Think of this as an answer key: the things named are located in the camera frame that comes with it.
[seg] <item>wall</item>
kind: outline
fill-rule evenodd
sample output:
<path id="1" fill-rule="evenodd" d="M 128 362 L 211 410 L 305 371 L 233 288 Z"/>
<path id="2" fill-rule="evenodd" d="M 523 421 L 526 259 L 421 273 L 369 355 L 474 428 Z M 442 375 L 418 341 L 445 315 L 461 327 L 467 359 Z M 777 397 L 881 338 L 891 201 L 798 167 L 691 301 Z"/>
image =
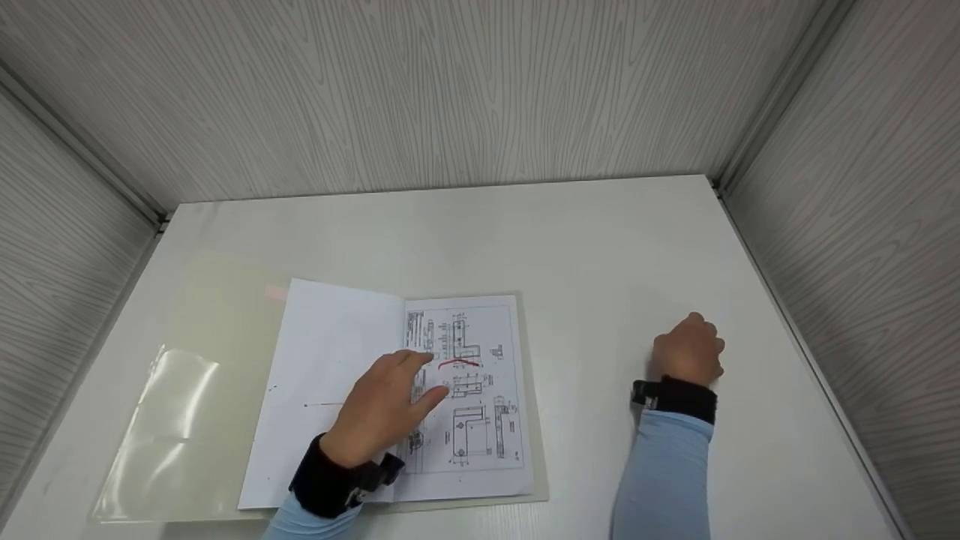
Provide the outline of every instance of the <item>wall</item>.
<path id="1" fill-rule="evenodd" d="M 162 205 L 716 173 L 818 0 L 6 0 L 0 58 Z"/>
<path id="2" fill-rule="evenodd" d="M 861 0 L 728 197 L 921 540 L 960 538 L 960 3 Z"/>
<path id="3" fill-rule="evenodd" d="M 152 237 L 0 92 L 0 508 Z"/>

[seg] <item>white paper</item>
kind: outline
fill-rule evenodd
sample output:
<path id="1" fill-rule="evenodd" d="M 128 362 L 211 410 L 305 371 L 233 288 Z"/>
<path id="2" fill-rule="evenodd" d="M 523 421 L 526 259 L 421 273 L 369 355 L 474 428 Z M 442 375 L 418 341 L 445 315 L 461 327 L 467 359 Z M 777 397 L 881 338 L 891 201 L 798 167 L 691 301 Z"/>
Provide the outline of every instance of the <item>white paper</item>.
<path id="1" fill-rule="evenodd" d="M 291 282 L 237 508 L 280 506 L 310 440 L 333 425 L 356 380 L 402 347 L 403 316 L 396 296 Z M 370 500 L 392 497 L 387 488 Z"/>
<path id="2" fill-rule="evenodd" d="M 412 400 L 438 384 L 450 393 L 392 449 L 406 462 L 399 479 L 367 501 L 532 493 L 513 296 L 404 302 L 293 280 L 237 507 L 280 506 L 307 444 L 333 425 L 356 380 L 403 347 L 435 355 Z"/>
<path id="3" fill-rule="evenodd" d="M 405 346 L 434 354 L 416 399 L 444 384 L 447 398 L 401 443 L 396 501 L 533 492 L 516 298 L 410 301 Z"/>

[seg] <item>pink tab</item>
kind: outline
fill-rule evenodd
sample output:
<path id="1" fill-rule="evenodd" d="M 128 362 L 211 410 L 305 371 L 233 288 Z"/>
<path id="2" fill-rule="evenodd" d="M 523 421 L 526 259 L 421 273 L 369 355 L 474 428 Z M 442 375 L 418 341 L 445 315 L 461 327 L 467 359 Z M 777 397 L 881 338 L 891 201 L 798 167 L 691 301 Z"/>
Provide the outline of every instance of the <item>pink tab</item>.
<path id="1" fill-rule="evenodd" d="M 286 302 L 287 292 L 289 292 L 289 289 L 278 287 L 276 285 L 267 285 L 267 288 L 263 291 L 263 296 L 278 302 Z"/>

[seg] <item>light blue sleeve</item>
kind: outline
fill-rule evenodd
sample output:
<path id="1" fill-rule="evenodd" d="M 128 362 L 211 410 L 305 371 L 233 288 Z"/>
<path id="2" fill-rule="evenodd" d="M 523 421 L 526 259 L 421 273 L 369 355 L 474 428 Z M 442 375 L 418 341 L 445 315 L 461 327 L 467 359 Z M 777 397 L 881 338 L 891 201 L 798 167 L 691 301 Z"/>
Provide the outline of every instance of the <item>light blue sleeve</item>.
<path id="1" fill-rule="evenodd" d="M 613 506 L 613 540 L 709 540 L 707 451 L 713 426 L 644 410 Z"/>
<path id="2" fill-rule="evenodd" d="M 359 513 L 357 506 L 332 520 L 315 516 L 304 510 L 291 493 L 270 520 L 262 540 L 347 540 Z"/>

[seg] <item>printed page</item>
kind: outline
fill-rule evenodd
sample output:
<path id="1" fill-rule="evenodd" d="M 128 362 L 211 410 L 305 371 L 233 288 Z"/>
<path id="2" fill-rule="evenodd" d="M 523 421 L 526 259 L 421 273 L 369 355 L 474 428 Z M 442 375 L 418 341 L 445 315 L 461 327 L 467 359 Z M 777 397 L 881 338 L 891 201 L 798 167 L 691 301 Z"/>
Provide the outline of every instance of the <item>printed page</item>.
<path id="1" fill-rule="evenodd" d="M 400 443 L 397 501 L 525 495 L 533 490 L 516 298 L 409 301 L 405 346 L 434 354 L 413 400 L 449 395 Z"/>
<path id="2" fill-rule="evenodd" d="M 403 347 L 403 316 L 396 296 L 291 282 L 237 508 L 280 506 L 310 440 L 333 425 L 356 380 Z M 390 486 L 368 501 L 392 499 Z"/>

